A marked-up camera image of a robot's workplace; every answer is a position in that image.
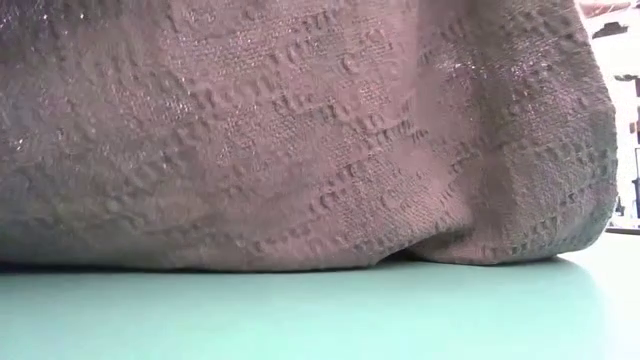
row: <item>draped cloth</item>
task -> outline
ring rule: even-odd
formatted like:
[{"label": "draped cloth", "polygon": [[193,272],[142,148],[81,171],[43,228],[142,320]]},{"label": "draped cloth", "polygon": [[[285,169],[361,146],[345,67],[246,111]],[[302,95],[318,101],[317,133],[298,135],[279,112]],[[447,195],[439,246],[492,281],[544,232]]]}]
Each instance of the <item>draped cloth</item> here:
[{"label": "draped cloth", "polygon": [[614,109],[571,0],[0,16],[0,262],[491,265],[583,249],[614,206]]}]

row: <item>brown fabric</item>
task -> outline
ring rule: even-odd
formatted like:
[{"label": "brown fabric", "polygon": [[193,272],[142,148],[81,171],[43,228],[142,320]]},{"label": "brown fabric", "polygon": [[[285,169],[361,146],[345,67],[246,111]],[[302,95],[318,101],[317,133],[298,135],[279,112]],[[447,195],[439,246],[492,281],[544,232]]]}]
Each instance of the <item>brown fabric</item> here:
[{"label": "brown fabric", "polygon": [[571,0],[2,1],[0,261],[283,271],[590,245]]}]

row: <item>teal surface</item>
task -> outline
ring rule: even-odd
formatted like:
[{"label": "teal surface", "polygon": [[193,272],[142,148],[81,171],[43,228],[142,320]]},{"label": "teal surface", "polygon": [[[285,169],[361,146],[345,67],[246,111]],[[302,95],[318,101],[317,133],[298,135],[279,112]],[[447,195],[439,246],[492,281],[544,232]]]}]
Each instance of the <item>teal surface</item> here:
[{"label": "teal surface", "polygon": [[569,261],[285,275],[0,275],[0,359],[609,359]]}]

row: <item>embossed pattern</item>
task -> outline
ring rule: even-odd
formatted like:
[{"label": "embossed pattern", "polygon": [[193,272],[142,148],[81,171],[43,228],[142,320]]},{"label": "embossed pattern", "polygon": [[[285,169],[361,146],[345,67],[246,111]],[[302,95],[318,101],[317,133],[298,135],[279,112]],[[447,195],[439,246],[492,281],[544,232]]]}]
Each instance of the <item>embossed pattern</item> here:
[{"label": "embossed pattern", "polygon": [[0,261],[463,264],[589,246],[615,127],[571,0],[0,3]]}]

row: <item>green table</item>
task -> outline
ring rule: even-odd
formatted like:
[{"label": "green table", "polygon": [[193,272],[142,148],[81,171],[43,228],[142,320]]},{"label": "green table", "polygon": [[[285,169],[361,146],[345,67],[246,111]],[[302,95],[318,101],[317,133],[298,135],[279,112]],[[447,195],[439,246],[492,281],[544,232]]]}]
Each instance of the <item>green table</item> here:
[{"label": "green table", "polygon": [[636,244],[493,268],[4,274],[0,359],[640,359]]}]

